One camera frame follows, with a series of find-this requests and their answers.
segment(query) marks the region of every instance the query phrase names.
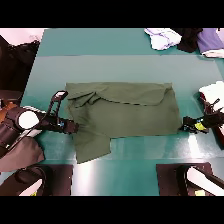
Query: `yellow tag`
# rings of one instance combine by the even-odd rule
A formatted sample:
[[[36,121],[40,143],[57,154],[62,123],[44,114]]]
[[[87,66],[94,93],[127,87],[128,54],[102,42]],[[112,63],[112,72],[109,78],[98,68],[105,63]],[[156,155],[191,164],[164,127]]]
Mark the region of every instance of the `yellow tag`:
[[[199,131],[202,131],[202,130],[205,130],[206,128],[203,126],[203,124],[200,122],[200,123],[197,123],[194,125]]]
[[[37,196],[37,191],[31,194],[30,196]]]
[[[195,191],[195,195],[196,196],[205,196],[205,191],[204,190]]]

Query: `black cloth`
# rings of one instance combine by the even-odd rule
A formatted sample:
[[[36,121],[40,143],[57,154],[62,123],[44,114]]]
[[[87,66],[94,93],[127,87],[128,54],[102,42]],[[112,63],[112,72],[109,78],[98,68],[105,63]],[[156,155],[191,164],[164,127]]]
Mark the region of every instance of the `black cloth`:
[[[202,28],[171,28],[182,36],[177,49],[188,53],[194,52],[198,48],[198,33],[202,32]]]
[[[0,90],[24,92],[39,44],[13,46],[0,36]]]

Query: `brown cloth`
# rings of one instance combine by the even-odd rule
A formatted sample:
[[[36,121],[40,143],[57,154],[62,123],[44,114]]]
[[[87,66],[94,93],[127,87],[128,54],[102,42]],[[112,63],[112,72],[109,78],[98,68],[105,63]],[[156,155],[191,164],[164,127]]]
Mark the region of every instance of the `brown cloth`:
[[[11,172],[44,160],[44,153],[36,140],[24,137],[15,148],[0,159],[0,172]]]
[[[192,53],[198,48],[198,33],[202,32],[202,28],[171,28],[182,36],[177,49]]]

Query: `robotic arm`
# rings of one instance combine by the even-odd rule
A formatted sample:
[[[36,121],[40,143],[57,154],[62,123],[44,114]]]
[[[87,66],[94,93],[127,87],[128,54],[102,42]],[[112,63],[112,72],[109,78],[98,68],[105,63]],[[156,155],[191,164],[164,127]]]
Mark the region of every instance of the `robotic arm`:
[[[72,120],[58,117],[61,101],[68,95],[67,91],[58,91],[53,95],[46,113],[23,107],[13,107],[8,110],[4,121],[0,124],[0,158],[14,148],[32,130],[48,130],[64,134],[76,133],[79,125]],[[57,103],[56,110],[51,112]],[[26,135],[18,137],[24,130],[29,130]]]

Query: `pile of clothes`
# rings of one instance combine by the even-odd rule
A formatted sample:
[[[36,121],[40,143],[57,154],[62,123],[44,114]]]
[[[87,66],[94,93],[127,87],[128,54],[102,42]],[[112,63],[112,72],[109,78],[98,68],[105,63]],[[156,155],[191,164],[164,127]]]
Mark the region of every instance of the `pile of clothes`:
[[[220,28],[145,28],[150,35],[152,48],[165,50],[177,45],[177,49],[192,53],[198,48],[206,57],[224,58],[224,43]]]

